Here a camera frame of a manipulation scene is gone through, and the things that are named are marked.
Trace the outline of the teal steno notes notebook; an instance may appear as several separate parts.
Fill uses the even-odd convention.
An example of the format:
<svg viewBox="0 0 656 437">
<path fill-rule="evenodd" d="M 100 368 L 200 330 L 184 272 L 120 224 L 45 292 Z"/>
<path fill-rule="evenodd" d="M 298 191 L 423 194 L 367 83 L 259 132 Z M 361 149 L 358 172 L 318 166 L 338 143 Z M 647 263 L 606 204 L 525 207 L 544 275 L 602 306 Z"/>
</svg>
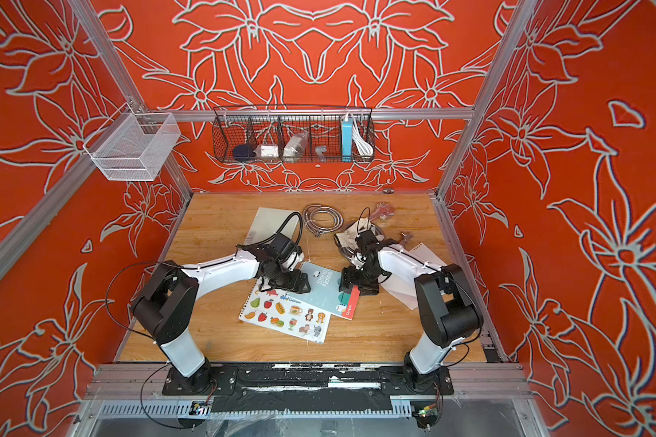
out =
<svg viewBox="0 0 656 437">
<path fill-rule="evenodd" d="M 297 299 L 327 311 L 342 319 L 353 320 L 361 293 L 356 286 L 342 288 L 342 273 L 304 262 L 301 271 L 307 274 L 311 291 Z"/>
</svg>

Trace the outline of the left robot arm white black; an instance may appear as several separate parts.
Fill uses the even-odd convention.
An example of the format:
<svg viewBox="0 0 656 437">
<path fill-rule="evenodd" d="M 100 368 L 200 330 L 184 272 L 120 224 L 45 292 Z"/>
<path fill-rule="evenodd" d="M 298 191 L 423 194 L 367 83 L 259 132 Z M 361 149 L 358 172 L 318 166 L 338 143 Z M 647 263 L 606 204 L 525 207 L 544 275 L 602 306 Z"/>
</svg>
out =
<svg viewBox="0 0 656 437">
<path fill-rule="evenodd" d="M 253 279 L 297 294 L 311 291 L 308 275 L 298 268 L 303 231 L 302 214 L 293 211 L 271 236 L 239 244 L 230 256 L 187 265 L 169 260 L 156 267 L 132 311 L 171 364 L 173 393 L 202 394 L 213 382 L 211 364 L 190 332 L 198 299 Z"/>
</svg>

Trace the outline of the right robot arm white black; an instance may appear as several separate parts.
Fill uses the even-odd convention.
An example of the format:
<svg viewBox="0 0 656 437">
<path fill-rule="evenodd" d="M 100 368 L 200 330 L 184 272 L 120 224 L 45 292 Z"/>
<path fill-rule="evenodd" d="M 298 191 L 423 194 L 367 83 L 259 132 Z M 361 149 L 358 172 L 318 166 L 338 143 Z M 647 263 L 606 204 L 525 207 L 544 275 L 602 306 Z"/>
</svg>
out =
<svg viewBox="0 0 656 437">
<path fill-rule="evenodd" d="M 463 270 L 423 260 L 395 240 L 378 238 L 369 218 L 358 218 L 344 238 L 355 247 L 351 265 L 342 270 L 342 291 L 377 295 L 384 282 L 397 278 L 415 292 L 423 334 L 395 379 L 413 393 L 444 393 L 449 376 L 444 360 L 455 347 L 468 346 L 468 338 L 483 327 Z"/>
</svg>

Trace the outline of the white sticker picture notebook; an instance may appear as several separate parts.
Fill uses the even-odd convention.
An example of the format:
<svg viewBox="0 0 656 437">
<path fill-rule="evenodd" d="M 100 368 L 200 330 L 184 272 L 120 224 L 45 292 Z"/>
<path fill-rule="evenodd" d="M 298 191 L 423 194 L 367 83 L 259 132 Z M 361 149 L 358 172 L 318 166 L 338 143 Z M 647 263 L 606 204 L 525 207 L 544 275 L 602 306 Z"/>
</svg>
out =
<svg viewBox="0 0 656 437">
<path fill-rule="evenodd" d="M 287 291 L 263 289 L 258 280 L 242 307 L 239 320 L 308 342 L 323 344 L 330 314 L 301 302 Z"/>
</svg>

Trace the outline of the beige work glove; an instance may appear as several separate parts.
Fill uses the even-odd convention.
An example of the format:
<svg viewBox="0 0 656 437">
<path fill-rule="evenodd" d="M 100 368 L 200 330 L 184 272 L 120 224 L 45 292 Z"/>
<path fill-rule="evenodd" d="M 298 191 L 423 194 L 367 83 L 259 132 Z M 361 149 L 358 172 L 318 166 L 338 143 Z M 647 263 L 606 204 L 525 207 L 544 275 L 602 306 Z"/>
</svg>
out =
<svg viewBox="0 0 656 437">
<path fill-rule="evenodd" d="M 362 231 L 369 231 L 371 227 L 368 218 L 359 218 L 352 225 L 349 225 L 344 231 L 335 234 L 335 242 L 338 249 L 345 249 L 346 251 L 355 252 L 358 250 L 356 242 L 359 233 Z"/>
</svg>

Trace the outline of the white small box in basket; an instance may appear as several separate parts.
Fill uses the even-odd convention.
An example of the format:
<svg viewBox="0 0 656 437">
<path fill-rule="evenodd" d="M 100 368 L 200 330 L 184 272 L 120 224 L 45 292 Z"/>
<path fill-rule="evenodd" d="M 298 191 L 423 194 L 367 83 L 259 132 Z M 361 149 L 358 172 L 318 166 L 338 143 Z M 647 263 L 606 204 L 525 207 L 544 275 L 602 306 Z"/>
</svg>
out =
<svg viewBox="0 0 656 437">
<path fill-rule="evenodd" d="M 280 148 L 276 144 L 261 144 L 254 150 L 259 160 L 279 160 L 281 158 Z"/>
</svg>

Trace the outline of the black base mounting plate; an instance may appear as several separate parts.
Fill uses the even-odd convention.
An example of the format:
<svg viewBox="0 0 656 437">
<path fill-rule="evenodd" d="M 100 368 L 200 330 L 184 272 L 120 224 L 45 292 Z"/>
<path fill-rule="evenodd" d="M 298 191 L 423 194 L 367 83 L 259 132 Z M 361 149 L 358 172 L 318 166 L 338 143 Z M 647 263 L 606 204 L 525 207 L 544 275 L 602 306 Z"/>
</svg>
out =
<svg viewBox="0 0 656 437">
<path fill-rule="evenodd" d="M 162 394 L 204 401 L 214 413 L 389 412 L 394 400 L 452 395 L 448 369 L 422 375 L 404 363 L 226 362 L 185 378 L 171 369 Z"/>
</svg>

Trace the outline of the clear plastic bag in basket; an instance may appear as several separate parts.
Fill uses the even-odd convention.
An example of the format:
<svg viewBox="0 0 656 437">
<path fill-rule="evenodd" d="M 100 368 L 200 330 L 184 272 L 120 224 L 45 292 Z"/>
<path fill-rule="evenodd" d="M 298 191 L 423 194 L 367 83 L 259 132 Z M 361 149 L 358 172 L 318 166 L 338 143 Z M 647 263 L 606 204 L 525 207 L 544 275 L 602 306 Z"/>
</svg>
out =
<svg viewBox="0 0 656 437">
<path fill-rule="evenodd" d="M 297 163 L 306 151 L 309 143 L 309 134 L 301 132 L 291 136 L 282 151 L 282 161 L 285 163 Z"/>
</svg>

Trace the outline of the dark round object in basket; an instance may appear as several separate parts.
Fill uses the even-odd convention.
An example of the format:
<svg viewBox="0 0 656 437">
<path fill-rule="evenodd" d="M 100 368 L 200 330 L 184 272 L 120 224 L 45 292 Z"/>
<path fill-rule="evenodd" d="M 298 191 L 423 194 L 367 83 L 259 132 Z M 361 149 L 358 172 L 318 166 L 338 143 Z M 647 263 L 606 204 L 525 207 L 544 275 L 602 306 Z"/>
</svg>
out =
<svg viewBox="0 0 656 437">
<path fill-rule="evenodd" d="M 254 147 L 250 144 L 241 144 L 233 148 L 233 158 L 238 162 L 252 162 L 256 160 Z"/>
</svg>

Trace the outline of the small metal clip in basket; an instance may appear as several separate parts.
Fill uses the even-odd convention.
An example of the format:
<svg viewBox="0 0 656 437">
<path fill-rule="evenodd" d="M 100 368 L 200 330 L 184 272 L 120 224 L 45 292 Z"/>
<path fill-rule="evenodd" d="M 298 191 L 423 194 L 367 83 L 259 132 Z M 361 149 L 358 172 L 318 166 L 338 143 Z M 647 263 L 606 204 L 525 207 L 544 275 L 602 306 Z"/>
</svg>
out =
<svg viewBox="0 0 656 437">
<path fill-rule="evenodd" d="M 319 158 L 320 162 L 326 162 L 327 160 L 327 147 L 326 146 L 320 146 L 315 148 L 315 153 Z"/>
</svg>

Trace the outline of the light blue box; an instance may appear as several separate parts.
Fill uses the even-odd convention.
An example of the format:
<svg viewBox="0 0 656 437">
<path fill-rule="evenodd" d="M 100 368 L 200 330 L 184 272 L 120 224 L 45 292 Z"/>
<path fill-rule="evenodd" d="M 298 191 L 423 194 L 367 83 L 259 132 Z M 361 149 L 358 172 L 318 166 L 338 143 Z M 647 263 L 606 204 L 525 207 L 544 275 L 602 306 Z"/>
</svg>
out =
<svg viewBox="0 0 656 437">
<path fill-rule="evenodd" d="M 353 149 L 353 118 L 345 114 L 341 118 L 341 158 L 342 162 L 349 163 L 352 160 Z"/>
</svg>

